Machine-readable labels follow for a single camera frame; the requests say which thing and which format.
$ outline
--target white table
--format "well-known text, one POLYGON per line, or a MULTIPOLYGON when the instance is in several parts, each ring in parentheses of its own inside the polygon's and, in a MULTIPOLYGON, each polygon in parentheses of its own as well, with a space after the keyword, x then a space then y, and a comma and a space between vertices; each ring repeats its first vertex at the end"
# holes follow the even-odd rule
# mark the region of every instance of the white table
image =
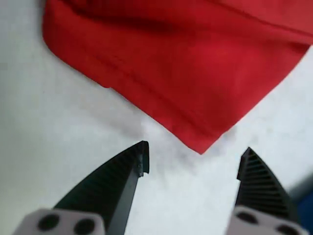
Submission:
POLYGON ((251 146, 291 189, 313 172, 313 51, 202 156, 111 89, 56 58, 41 38, 40 0, 0 7, 0 231, 50 208, 96 167, 150 143, 127 235, 224 233, 251 146))

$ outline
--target red towel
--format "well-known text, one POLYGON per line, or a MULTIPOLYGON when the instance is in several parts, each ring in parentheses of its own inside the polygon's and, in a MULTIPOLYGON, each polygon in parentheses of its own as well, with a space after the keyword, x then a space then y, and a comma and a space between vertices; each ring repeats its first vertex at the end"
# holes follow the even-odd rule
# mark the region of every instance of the red towel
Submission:
POLYGON ((299 62, 311 0, 47 0, 43 36, 203 153, 299 62))

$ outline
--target black circular hole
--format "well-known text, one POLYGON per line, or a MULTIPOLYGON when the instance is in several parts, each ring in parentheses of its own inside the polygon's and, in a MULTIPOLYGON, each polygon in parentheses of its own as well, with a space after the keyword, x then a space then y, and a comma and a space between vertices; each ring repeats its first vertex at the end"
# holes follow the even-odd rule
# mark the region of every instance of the black circular hole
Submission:
POLYGON ((45 232, 54 229, 59 223, 60 217, 57 214, 49 214, 42 218, 38 223, 38 228, 45 232))
POLYGON ((299 235, 299 232, 296 229, 288 225, 281 225, 277 227, 276 230, 285 235, 299 235))
POLYGON ((258 220, 255 218, 255 216, 246 213, 246 212, 240 212, 236 215, 239 219, 249 223, 249 224, 258 224, 258 220))
POLYGON ((94 221, 92 219, 82 219, 77 222, 74 232, 78 235, 87 235, 94 230, 94 221))

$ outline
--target blue object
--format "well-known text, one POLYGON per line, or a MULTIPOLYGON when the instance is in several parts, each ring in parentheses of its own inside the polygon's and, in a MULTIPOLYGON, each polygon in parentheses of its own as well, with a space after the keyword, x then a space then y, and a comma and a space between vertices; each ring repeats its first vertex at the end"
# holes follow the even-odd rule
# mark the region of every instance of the blue object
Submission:
POLYGON ((298 203, 301 225, 313 235, 313 191, 298 203))

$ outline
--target red cloth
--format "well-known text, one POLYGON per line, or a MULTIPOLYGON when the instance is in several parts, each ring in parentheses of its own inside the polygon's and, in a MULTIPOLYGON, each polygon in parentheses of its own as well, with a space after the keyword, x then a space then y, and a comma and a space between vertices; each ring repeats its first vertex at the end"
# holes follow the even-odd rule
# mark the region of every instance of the red cloth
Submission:
POLYGON ((43 36, 203 153, 313 43, 311 0, 47 0, 43 36))

